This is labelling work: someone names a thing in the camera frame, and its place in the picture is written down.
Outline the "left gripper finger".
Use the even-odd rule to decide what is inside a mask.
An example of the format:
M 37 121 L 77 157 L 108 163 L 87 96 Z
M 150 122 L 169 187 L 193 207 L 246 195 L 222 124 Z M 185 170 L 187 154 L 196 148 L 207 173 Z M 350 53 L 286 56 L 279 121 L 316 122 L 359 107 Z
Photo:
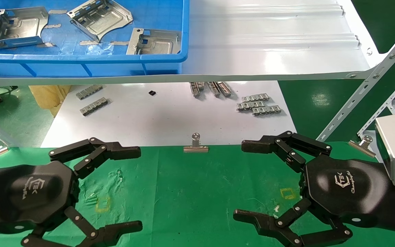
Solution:
M 105 161 L 139 158 L 141 149 L 138 146 L 122 147 L 119 142 L 103 142 L 97 138 L 89 138 L 73 144 L 56 148 L 49 152 L 51 161 L 62 163 L 83 157 L 73 168 L 79 179 L 85 179 Z
M 86 236 L 77 247 L 112 247 L 119 242 L 122 235 L 143 229 L 141 221 L 111 224 L 95 229 L 74 207 L 66 208 L 64 214 Z M 35 228 L 21 241 L 21 245 L 23 247 L 67 247 L 64 244 L 43 239 L 44 233 L 44 228 Z

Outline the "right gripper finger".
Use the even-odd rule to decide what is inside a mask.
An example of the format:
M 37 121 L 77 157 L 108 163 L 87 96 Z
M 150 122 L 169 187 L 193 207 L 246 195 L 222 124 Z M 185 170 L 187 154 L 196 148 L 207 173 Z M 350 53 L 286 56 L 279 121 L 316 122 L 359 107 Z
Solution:
M 328 247 L 346 242 L 353 232 L 337 218 L 329 218 L 330 230 L 297 235 L 290 225 L 303 216 L 312 202 L 303 198 L 279 218 L 258 212 L 236 209 L 233 218 L 236 221 L 254 225 L 260 236 L 277 239 L 285 247 Z
M 301 173 L 306 166 L 306 160 L 296 151 L 313 157 L 329 156 L 332 147 L 315 139 L 286 131 L 278 136 L 262 136 L 258 141 L 243 140 L 241 150 L 245 153 L 276 154 L 293 171 Z

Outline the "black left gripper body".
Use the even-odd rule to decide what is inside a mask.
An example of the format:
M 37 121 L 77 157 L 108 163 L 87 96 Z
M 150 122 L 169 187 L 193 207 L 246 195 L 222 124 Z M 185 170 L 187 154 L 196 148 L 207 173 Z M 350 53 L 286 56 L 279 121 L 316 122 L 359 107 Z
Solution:
M 67 219 L 64 210 L 75 206 L 79 192 L 75 173 L 59 161 L 0 168 L 0 234 L 54 230 Z

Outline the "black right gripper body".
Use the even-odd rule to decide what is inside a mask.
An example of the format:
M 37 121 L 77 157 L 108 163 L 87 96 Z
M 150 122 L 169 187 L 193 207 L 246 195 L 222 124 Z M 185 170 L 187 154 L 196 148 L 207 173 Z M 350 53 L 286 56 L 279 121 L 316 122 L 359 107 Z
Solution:
M 340 220 L 361 228 L 381 221 L 380 206 L 391 185 L 384 166 L 360 159 L 321 155 L 304 168 L 310 212 L 323 223 Z

